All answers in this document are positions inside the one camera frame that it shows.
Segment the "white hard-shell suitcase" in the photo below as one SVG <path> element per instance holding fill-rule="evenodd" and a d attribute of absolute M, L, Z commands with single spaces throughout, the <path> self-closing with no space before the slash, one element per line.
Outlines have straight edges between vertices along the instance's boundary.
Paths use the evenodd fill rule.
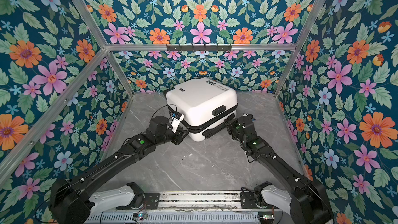
<path fill-rule="evenodd" d="M 234 89 L 209 78 L 191 79 L 163 92 L 169 109 L 184 115 L 189 137 L 201 142 L 220 132 L 237 115 Z"/>

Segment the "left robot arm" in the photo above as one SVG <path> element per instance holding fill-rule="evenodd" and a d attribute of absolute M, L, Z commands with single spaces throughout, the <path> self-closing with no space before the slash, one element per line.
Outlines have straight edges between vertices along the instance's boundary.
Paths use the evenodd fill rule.
<path fill-rule="evenodd" d="M 83 224 L 91 215 L 111 208 L 143 208 L 144 192 L 136 183 L 103 192 L 98 189 L 157 146 L 168 142 L 179 145 L 188 133 L 178 124 L 171 125 L 167 117 L 154 117 L 145 132 L 127 139 L 119 150 L 92 169 L 53 184 L 49 209 L 54 219 L 59 224 Z"/>

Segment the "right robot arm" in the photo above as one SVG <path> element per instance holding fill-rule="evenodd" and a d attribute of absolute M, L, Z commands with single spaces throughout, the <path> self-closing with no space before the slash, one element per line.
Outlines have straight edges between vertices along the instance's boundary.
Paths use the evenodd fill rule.
<path fill-rule="evenodd" d="M 231 117 L 225 124 L 228 134 L 240 143 L 248 162 L 258 162 L 283 185 L 283 190 L 272 184 L 258 189 L 258 195 L 266 204 L 288 213 L 296 224 L 334 223 L 325 186 L 296 171 L 258 136 L 253 115 Z"/>

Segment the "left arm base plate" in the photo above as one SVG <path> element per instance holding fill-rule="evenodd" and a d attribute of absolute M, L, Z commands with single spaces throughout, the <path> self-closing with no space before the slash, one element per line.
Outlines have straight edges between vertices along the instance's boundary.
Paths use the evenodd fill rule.
<path fill-rule="evenodd" d="M 160 193 L 140 193 L 124 208 L 125 209 L 157 209 L 160 203 Z"/>

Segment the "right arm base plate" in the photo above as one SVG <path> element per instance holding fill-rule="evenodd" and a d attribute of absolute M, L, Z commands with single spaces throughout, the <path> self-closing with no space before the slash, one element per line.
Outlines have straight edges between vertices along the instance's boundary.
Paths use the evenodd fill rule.
<path fill-rule="evenodd" d="M 256 194 L 248 191 L 240 192 L 240 205 L 242 209 L 272 209 L 273 207 L 262 202 Z"/>

